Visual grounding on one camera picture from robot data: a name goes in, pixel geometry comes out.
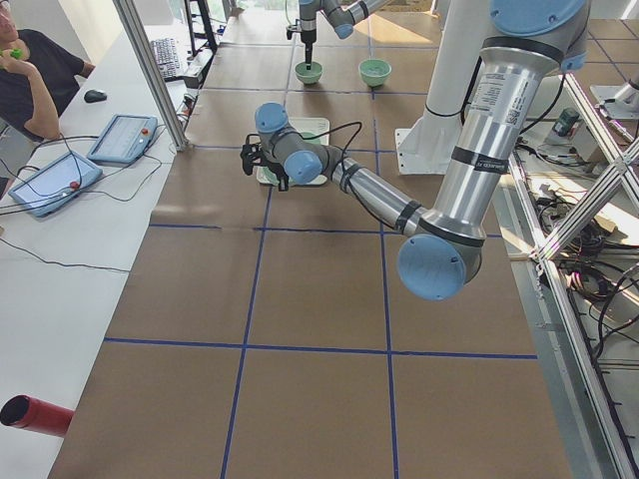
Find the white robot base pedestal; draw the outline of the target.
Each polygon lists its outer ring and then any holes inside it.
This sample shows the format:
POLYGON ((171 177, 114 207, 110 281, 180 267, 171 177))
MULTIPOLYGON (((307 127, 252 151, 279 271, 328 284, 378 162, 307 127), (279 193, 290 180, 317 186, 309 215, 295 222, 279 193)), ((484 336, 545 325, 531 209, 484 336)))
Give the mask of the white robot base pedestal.
POLYGON ((485 0, 448 3, 441 41, 422 116, 410 129, 397 129, 395 142, 403 175, 441 175, 461 134, 461 112, 479 50, 491 21, 485 0))

